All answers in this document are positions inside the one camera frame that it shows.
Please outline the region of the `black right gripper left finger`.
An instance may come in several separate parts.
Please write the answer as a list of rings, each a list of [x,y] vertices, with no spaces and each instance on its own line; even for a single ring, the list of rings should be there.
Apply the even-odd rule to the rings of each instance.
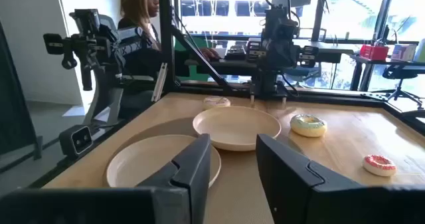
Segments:
[[[116,154],[107,187],[19,189],[0,198],[0,224],[203,224],[211,142],[164,135]]]

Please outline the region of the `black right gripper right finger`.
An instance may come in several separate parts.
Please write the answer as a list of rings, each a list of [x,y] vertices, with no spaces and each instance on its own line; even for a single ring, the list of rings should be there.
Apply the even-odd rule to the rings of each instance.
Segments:
[[[425,224],[425,185],[361,185],[266,134],[256,159],[275,224]]]

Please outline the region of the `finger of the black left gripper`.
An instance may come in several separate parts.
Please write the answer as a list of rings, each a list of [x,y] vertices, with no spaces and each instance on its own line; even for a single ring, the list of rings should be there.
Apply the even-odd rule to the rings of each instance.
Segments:
[[[319,54],[319,48],[313,46],[304,46],[299,52],[298,62],[302,67],[314,67],[316,57]]]
[[[266,56],[260,41],[248,41],[246,45],[246,61],[257,62],[259,58]]]

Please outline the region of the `lilac donut dark drizzle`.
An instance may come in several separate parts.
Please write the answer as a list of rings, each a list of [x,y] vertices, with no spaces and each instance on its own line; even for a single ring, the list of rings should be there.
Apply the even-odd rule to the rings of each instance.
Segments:
[[[231,106],[231,101],[223,96],[208,96],[203,100],[203,110]]]

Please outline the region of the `yellow donut pale blue icing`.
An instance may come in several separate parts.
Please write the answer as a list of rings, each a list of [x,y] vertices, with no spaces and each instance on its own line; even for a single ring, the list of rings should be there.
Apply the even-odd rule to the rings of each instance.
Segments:
[[[293,132],[309,137],[322,137],[327,131],[327,122],[310,114],[297,114],[290,120]]]

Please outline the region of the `person's hand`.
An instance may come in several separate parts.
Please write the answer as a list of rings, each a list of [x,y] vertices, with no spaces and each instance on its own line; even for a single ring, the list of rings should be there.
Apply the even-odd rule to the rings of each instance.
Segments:
[[[201,48],[200,51],[201,51],[202,55],[204,56],[204,58],[207,59],[207,60],[211,60],[211,59],[218,60],[218,59],[220,59],[220,55],[214,49]]]

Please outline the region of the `flat beige plate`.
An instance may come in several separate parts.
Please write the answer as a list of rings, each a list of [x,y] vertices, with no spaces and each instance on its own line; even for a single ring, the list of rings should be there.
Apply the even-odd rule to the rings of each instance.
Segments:
[[[209,137],[155,136],[120,151],[106,169],[110,187],[158,187],[186,192],[191,199],[204,195],[221,169],[218,151]]]

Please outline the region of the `round brown placemat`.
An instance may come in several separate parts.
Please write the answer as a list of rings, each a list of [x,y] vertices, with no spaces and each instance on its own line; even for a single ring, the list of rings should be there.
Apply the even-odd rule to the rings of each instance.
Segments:
[[[196,137],[193,118],[180,118],[152,126],[132,136],[113,156],[130,144],[153,136],[179,134]],[[281,124],[277,141],[303,153],[289,141],[290,126]],[[274,224],[258,174],[256,153],[218,150],[221,157],[220,173],[209,188],[204,224]]]

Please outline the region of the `red box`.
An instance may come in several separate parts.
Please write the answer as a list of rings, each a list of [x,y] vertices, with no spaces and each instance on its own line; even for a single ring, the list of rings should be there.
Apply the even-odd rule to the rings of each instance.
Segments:
[[[388,51],[387,46],[363,45],[359,51],[359,56],[369,60],[385,61]]]

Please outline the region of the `deep beige bowl plate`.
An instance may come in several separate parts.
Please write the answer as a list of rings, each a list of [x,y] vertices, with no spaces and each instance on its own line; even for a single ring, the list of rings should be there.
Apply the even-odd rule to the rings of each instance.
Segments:
[[[198,135],[208,134],[214,147],[247,152],[256,149],[256,136],[279,136],[282,126],[278,119],[261,110],[242,106],[227,106],[205,110],[193,118]]]

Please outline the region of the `black desk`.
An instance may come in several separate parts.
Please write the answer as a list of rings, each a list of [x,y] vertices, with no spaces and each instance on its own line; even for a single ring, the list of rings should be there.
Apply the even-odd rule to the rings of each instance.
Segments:
[[[349,55],[349,57],[356,62],[351,80],[351,91],[368,91],[376,65],[394,66],[400,70],[404,69],[408,72],[415,72],[416,74],[425,74],[425,62],[404,62],[397,60],[392,62],[389,58],[386,60],[370,60],[359,55]]]

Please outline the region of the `pink sprinkled donut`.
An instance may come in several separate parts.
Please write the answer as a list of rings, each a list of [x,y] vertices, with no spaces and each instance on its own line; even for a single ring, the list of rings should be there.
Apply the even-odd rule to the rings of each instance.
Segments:
[[[363,167],[370,173],[381,177],[390,177],[397,171],[395,164],[380,155],[367,155],[363,158]]]

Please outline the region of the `black office chair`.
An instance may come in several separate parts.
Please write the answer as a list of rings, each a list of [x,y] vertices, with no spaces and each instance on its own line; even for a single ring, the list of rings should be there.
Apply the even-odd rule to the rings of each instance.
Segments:
[[[389,100],[396,101],[398,98],[407,98],[415,102],[419,110],[423,110],[420,97],[403,91],[402,83],[406,79],[416,78],[419,74],[425,74],[425,63],[406,65],[406,64],[391,64],[385,68],[382,77],[386,79],[398,80],[398,84],[394,90],[379,90],[377,92],[365,92],[361,96],[372,98],[375,100],[388,102]]]

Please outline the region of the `white printed box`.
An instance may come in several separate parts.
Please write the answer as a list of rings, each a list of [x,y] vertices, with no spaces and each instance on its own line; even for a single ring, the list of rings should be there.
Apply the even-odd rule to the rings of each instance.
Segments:
[[[391,55],[391,61],[412,61],[416,52],[416,47],[416,45],[395,44]]]

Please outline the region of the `white strip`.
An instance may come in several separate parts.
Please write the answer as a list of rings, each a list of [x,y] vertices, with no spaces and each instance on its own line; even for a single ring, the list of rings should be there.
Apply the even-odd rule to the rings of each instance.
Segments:
[[[161,67],[159,69],[159,74],[158,74],[157,81],[155,83],[155,88],[153,90],[153,94],[151,97],[152,102],[157,102],[161,98],[166,76],[167,76],[167,63],[164,62],[161,64]]]

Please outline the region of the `person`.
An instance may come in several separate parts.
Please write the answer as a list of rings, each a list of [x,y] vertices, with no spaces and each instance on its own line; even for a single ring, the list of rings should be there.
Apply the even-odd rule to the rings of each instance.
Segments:
[[[164,62],[158,32],[151,19],[159,14],[159,0],[120,0],[122,18],[119,29],[140,28],[139,50],[125,56],[126,72],[137,76],[157,78]]]

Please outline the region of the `dark panel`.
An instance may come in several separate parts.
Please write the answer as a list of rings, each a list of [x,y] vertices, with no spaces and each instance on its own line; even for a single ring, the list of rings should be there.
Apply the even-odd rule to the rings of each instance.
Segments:
[[[42,140],[37,138],[0,21],[0,154],[30,145],[30,156],[41,159]]]

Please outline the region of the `black diagonal frame brace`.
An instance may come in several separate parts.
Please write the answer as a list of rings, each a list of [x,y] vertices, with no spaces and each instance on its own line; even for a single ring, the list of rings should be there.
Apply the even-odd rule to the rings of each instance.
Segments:
[[[207,73],[213,78],[213,80],[222,87],[222,89],[226,92],[233,91],[233,87],[227,83],[227,81],[211,66],[209,61],[202,54],[200,48],[194,42],[192,36],[188,33],[185,26],[183,25],[181,19],[173,14],[173,21],[176,25],[181,25],[185,30],[188,38],[177,28],[175,25],[171,25],[171,33],[172,35],[185,47],[187,51],[193,56],[193,58],[198,62],[199,65],[206,68]]]

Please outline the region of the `black upright frame post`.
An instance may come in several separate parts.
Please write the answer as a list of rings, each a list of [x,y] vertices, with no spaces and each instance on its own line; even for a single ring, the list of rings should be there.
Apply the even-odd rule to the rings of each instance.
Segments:
[[[160,29],[161,29],[161,47],[162,53],[167,62],[167,78],[165,81],[165,89],[172,92],[175,87],[175,67],[174,67],[174,46],[172,27],[172,0],[159,0]]]

